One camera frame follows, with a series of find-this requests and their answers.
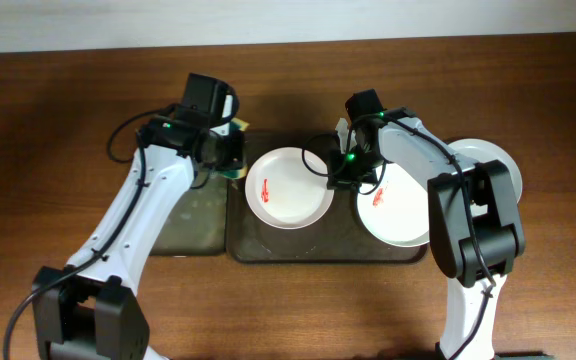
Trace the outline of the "green yellow sponge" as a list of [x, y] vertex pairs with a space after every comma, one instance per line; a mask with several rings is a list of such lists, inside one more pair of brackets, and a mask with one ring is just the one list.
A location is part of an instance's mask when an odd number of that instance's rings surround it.
[[[249, 124], [239, 118], [234, 118], [231, 123], [230, 123], [230, 133], [233, 132], [240, 132], [240, 133], [244, 133], [247, 128], [248, 128]], [[223, 171], [219, 171], [219, 174], [224, 177], [224, 178], [228, 178], [228, 179], [241, 179], [244, 178], [247, 175], [248, 172], [248, 165], [247, 165], [247, 160], [246, 160], [246, 156], [242, 155], [243, 159], [243, 164], [242, 165], [237, 165], [235, 169], [233, 170], [223, 170]]]

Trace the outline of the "white cream plate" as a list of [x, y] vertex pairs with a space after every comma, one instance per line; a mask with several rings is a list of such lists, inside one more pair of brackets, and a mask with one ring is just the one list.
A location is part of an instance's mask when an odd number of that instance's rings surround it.
[[373, 193], [357, 195], [356, 207], [367, 231], [388, 245], [416, 247], [429, 242], [427, 191], [397, 164], [386, 166]]

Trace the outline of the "white pink plate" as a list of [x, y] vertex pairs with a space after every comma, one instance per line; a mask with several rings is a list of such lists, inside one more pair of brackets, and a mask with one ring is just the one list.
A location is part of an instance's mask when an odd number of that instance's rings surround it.
[[334, 191], [327, 179], [313, 174], [327, 171], [319, 156], [296, 147], [271, 150], [248, 171], [245, 198], [255, 216], [267, 225], [296, 230], [314, 224], [330, 208]]

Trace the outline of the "light blue plate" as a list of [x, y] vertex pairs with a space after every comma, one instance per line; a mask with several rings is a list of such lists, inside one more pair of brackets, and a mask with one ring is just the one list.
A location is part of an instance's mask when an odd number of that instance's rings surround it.
[[487, 163], [494, 160], [502, 162], [509, 170], [516, 203], [520, 202], [523, 180], [515, 160], [500, 146], [482, 139], [466, 138], [453, 141], [448, 146], [461, 155]]

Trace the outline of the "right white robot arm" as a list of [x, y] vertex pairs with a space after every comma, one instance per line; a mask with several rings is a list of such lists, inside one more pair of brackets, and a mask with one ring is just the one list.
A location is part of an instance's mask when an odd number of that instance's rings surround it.
[[511, 173], [500, 160], [462, 155], [405, 108], [340, 119], [339, 148], [328, 165], [333, 189], [379, 184], [388, 164], [403, 168], [427, 192], [429, 246], [447, 278], [441, 359], [493, 359], [498, 298], [525, 237]]

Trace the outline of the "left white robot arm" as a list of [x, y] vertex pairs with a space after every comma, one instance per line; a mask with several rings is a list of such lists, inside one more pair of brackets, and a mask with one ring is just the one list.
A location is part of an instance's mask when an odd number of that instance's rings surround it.
[[30, 296], [42, 359], [157, 359], [137, 293], [148, 257], [199, 168], [241, 177], [247, 123], [190, 127], [154, 117], [99, 225], [62, 269], [42, 267]]

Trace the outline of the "brown serving tray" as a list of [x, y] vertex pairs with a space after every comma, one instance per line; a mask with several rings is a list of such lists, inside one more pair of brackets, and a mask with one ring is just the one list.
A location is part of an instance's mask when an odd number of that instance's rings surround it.
[[[310, 141], [306, 134], [255, 132], [246, 139], [249, 170], [263, 154], [278, 148], [296, 147], [310, 151], [324, 160], [336, 145], [331, 140]], [[374, 191], [364, 187], [360, 193], [333, 190], [330, 208], [314, 224], [284, 230], [258, 219], [245, 198], [245, 181], [234, 180], [228, 188], [225, 247], [241, 263], [366, 263], [414, 264], [428, 250], [428, 243], [416, 247], [388, 245], [361, 223], [356, 207], [358, 194]]]

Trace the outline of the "black water tray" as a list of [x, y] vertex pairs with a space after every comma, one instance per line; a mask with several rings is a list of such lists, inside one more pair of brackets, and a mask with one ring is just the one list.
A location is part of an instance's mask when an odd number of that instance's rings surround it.
[[146, 148], [149, 187], [146, 224], [158, 256], [208, 256], [225, 247], [227, 181], [195, 160], [193, 140], [151, 139]]

